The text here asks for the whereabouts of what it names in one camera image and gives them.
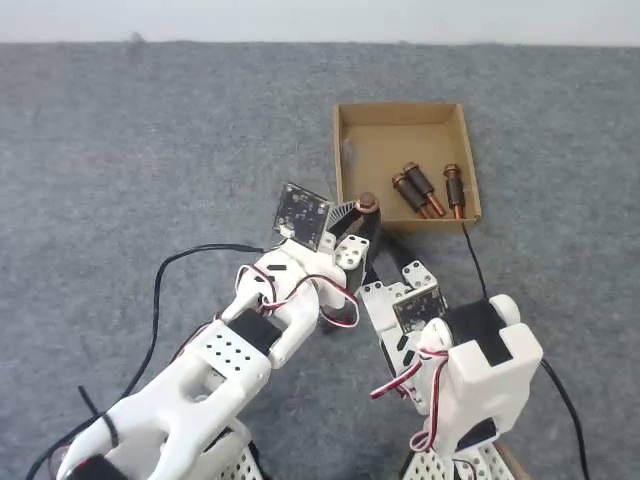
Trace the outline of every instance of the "black cylinder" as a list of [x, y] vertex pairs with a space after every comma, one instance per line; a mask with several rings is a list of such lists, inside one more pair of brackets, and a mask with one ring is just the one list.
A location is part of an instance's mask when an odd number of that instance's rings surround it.
[[426, 196], [427, 193], [433, 192], [433, 185], [431, 185], [429, 179], [424, 176], [424, 173], [422, 173], [415, 163], [407, 163], [404, 166], [404, 174], [409, 180], [409, 183], [411, 183], [423, 197]]
[[450, 208], [453, 208], [454, 205], [462, 205], [464, 207], [464, 190], [459, 176], [447, 177], [447, 198], [449, 199]]
[[393, 177], [393, 188], [400, 192], [402, 198], [404, 198], [416, 212], [427, 203], [427, 200], [407, 181], [404, 175], [396, 175]]

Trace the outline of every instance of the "cardboard tray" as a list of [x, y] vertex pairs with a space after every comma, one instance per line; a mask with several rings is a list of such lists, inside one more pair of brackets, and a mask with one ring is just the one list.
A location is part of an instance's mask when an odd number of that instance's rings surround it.
[[[478, 183], [462, 105], [453, 103], [368, 103], [336, 105], [334, 151], [338, 200], [355, 200], [362, 192], [380, 202], [385, 228], [398, 231], [460, 232], [482, 216]], [[391, 184], [407, 162], [417, 163], [445, 207], [443, 218], [423, 219]], [[457, 163], [465, 191], [465, 219], [448, 208], [444, 166]]]

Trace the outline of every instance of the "cylindrical object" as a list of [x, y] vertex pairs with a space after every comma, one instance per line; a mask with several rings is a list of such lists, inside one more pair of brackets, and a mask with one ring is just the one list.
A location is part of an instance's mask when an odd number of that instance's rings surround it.
[[420, 167], [413, 162], [409, 162], [404, 166], [403, 171], [409, 182], [411, 182], [420, 195], [427, 199], [438, 216], [444, 217], [444, 208], [442, 208], [442, 204], [440, 204], [433, 193], [433, 185], [431, 185], [429, 179], [422, 173]]
[[444, 167], [443, 174], [447, 178], [447, 198], [449, 208], [453, 210], [453, 217], [457, 220], [464, 218], [464, 186], [460, 178], [460, 167], [451, 163]]
[[407, 177], [403, 173], [394, 175], [391, 181], [393, 183], [393, 188], [402, 195], [402, 198], [405, 199], [414, 212], [420, 213], [424, 218], [431, 218], [431, 215], [429, 215], [426, 208], [427, 199], [420, 195], [413, 185], [409, 183]]
[[378, 208], [378, 199], [371, 192], [363, 192], [356, 199], [356, 210], [360, 213], [373, 213]]

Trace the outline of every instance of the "copper cylinder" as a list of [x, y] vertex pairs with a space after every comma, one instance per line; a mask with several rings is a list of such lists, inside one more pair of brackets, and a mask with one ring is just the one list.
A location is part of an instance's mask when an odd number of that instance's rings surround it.
[[449, 208], [453, 210], [453, 217], [457, 220], [464, 218], [464, 186], [460, 177], [460, 167], [450, 163], [444, 167], [443, 175], [447, 178], [447, 199]]
[[433, 185], [426, 177], [426, 175], [422, 173], [422, 170], [420, 170], [418, 164], [409, 162], [403, 167], [402, 170], [409, 182], [411, 182], [411, 184], [418, 191], [418, 193], [420, 193], [420, 195], [427, 199], [427, 202], [429, 202], [431, 207], [433, 207], [438, 216], [444, 217], [444, 208], [442, 208], [442, 204], [438, 201], [435, 194], [433, 193], [435, 189], [433, 188]]
[[391, 179], [393, 188], [395, 188], [402, 198], [409, 204], [414, 212], [419, 213], [423, 218], [431, 218], [427, 210], [427, 199], [420, 195], [411, 183], [407, 180], [404, 173], [398, 173]]

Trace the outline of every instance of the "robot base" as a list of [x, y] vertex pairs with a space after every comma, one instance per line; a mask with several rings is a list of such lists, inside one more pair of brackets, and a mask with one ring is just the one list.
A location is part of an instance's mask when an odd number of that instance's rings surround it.
[[[525, 480], [530, 477], [513, 466], [494, 444], [484, 445], [459, 456], [465, 462], [455, 462], [455, 473], [451, 463], [446, 465], [433, 450], [413, 453], [407, 457], [400, 472], [401, 480]], [[470, 464], [475, 470], [475, 477]]]

